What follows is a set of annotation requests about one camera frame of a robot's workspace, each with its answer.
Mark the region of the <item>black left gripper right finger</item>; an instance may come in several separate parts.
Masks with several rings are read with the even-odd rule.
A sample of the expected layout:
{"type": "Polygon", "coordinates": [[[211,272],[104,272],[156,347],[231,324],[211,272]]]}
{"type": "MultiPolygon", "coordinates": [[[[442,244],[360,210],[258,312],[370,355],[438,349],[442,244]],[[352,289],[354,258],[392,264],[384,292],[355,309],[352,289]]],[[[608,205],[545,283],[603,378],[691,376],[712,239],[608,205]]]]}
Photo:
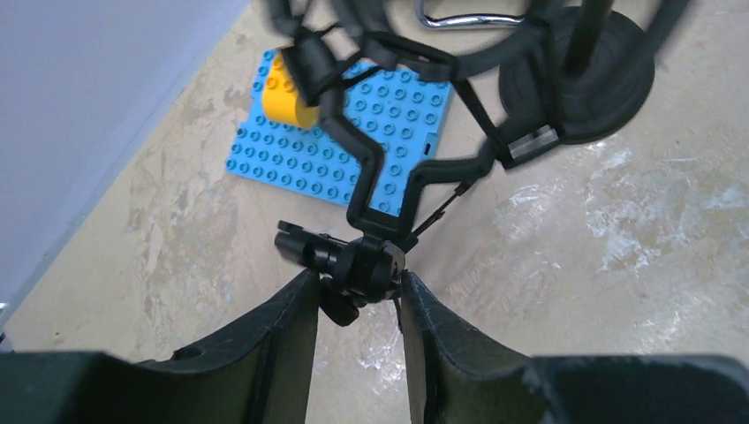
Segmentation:
{"type": "Polygon", "coordinates": [[[745,423],[748,371],[721,355],[526,356],[401,280],[414,423],[745,423]]]}

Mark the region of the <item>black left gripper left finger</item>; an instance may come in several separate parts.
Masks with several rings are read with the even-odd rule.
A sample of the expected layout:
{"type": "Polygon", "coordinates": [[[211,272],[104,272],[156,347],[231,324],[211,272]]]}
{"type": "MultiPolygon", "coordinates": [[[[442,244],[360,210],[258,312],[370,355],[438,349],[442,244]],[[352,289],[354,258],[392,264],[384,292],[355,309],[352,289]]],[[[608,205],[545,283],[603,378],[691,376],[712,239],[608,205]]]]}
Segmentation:
{"type": "Polygon", "coordinates": [[[301,423],[320,278],[295,276],[233,322],[163,361],[104,352],[5,352],[4,423],[301,423]]]}

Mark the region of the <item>black tripod shock-mount stand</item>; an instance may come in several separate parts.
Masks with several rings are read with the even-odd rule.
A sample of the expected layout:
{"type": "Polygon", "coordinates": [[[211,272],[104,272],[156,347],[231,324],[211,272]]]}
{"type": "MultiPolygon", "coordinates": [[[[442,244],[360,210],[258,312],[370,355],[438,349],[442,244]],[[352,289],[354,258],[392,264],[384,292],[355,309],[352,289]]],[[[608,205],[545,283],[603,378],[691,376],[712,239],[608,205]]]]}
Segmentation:
{"type": "MultiPolygon", "coordinates": [[[[522,56],[540,37],[536,30],[519,29],[526,11],[523,22],[507,38],[485,49],[453,55],[398,34],[382,1],[335,1],[332,7],[336,26],[356,44],[355,52],[344,60],[334,56],[324,40],[325,31],[308,27],[305,14],[295,13],[290,2],[267,4],[273,28],[291,42],[280,53],[301,97],[319,108],[321,126],[341,132],[342,140],[351,142],[352,154],[362,155],[359,179],[346,211],[349,225],[362,235],[347,242],[280,222],[275,244],[286,260],[322,276],[321,309],[331,321],[345,327],[358,318],[362,307],[401,297],[405,255],[426,229],[425,224],[416,224],[415,218],[427,186],[452,183],[456,195],[461,195],[486,177],[495,164],[512,170],[566,144],[555,143],[552,132],[509,142],[497,131],[507,118],[498,94],[500,69],[522,56]],[[346,78],[345,73],[361,58],[372,60],[375,72],[394,71],[402,65],[422,81],[450,83],[485,135],[473,156],[417,164],[409,174],[398,216],[369,207],[382,170],[382,149],[343,115],[346,90],[363,81],[362,76],[346,78]]],[[[648,26],[658,47],[654,59],[688,8],[686,1],[658,4],[648,26]]]]}

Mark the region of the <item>black round-base mic stand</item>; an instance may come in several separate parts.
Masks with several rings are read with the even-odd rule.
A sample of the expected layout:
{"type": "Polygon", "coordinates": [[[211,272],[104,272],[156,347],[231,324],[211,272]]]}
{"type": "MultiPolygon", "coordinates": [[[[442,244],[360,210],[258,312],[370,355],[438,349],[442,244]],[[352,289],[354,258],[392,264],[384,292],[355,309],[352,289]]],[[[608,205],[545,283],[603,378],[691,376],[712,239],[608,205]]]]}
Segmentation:
{"type": "Polygon", "coordinates": [[[504,64],[498,94],[507,118],[497,131],[509,142],[551,132],[555,143],[604,139],[640,111],[654,84],[658,50],[610,1],[532,1],[520,30],[539,39],[504,64]]]}

